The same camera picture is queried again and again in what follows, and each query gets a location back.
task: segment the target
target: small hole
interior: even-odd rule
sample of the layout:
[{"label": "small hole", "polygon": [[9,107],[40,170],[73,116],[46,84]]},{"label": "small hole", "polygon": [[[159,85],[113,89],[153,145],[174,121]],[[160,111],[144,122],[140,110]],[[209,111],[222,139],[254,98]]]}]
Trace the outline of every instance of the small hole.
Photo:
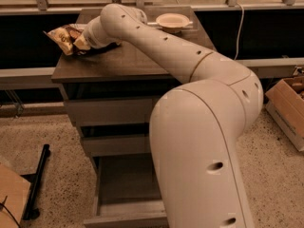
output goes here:
[{"label": "small hole", "polygon": [[217,173],[224,166],[223,162],[212,163],[208,166],[207,171],[209,174]]},{"label": "small hole", "polygon": [[246,93],[246,91],[245,91],[245,90],[242,90],[242,92],[243,92],[243,95],[245,96],[245,98],[246,98],[246,99],[249,99],[249,96],[248,96],[248,94]]},{"label": "small hole", "polygon": [[235,224],[236,222],[236,218],[229,218],[220,225],[220,228],[229,227],[230,225]]}]

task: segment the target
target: terrazzo floor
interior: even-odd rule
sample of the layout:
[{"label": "terrazzo floor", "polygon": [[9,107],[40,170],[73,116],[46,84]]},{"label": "terrazzo floor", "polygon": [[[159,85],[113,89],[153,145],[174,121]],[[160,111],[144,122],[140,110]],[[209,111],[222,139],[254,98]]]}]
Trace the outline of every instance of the terrazzo floor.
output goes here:
[{"label": "terrazzo floor", "polygon": [[[63,105],[27,104],[21,117],[14,114],[11,105],[0,108],[0,162],[20,175],[33,173],[42,146],[51,151],[36,201],[41,215],[22,227],[84,227],[96,177]],[[256,228],[304,227],[304,154],[265,109],[238,139],[237,153]]]}]

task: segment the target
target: drawer front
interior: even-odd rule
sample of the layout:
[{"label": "drawer front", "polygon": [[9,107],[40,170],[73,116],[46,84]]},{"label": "drawer front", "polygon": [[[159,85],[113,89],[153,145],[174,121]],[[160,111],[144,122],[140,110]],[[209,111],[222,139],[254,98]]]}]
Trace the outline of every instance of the drawer front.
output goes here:
[{"label": "drawer front", "polygon": [[153,103],[153,99],[65,101],[65,107],[77,125],[132,124],[148,122]]},{"label": "drawer front", "polygon": [[155,74],[149,75],[148,77],[146,77],[147,75],[134,75],[134,77],[127,77],[127,79],[124,77],[126,75],[124,75],[124,79],[119,80],[121,76],[117,75],[117,80],[109,77],[109,81],[104,81],[104,79],[101,79],[102,81],[100,82],[64,83],[64,90],[67,98],[70,100],[105,98],[117,99],[126,97],[147,98],[154,96],[160,97],[172,88],[181,85],[178,80],[169,75],[161,76],[160,74]]},{"label": "drawer front", "polygon": [[100,157],[86,228],[168,227],[150,154]]},{"label": "drawer front", "polygon": [[81,138],[81,144],[89,157],[151,152],[149,137],[144,135]]}]

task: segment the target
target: white plate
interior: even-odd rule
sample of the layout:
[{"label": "white plate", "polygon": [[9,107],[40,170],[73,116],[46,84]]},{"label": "white plate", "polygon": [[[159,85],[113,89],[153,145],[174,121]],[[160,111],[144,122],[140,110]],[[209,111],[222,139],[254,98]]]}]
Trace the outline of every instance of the white plate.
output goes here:
[{"label": "white plate", "polygon": [[183,27],[189,25],[189,19],[178,13],[165,13],[157,17],[156,22],[169,33],[178,33]]}]

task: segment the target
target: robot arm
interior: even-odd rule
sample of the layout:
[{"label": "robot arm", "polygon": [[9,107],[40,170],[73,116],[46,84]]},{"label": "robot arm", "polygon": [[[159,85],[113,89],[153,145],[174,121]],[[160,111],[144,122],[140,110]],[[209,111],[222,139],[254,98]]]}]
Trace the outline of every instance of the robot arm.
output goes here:
[{"label": "robot arm", "polygon": [[170,227],[254,227],[236,140],[262,108],[258,77],[145,21],[141,10],[111,4],[84,35],[92,46],[125,40],[183,83],[158,101],[150,120],[151,152]]}]

